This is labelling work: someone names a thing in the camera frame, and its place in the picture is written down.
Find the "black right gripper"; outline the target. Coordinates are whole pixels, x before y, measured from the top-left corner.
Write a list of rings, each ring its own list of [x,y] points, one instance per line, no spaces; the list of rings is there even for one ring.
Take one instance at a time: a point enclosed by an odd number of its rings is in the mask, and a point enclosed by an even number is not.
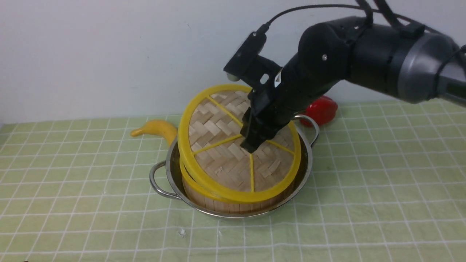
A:
[[[253,91],[240,146],[254,153],[298,113],[346,78],[346,55],[294,55],[263,91]]]

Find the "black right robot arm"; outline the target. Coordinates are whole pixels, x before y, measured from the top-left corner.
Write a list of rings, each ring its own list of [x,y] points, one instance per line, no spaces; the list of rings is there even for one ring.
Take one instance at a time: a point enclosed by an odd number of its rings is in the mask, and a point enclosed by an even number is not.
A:
[[[307,28],[272,82],[249,94],[241,147],[255,152],[340,81],[407,103],[444,99],[465,106],[465,56],[451,37],[409,37],[346,17]]]

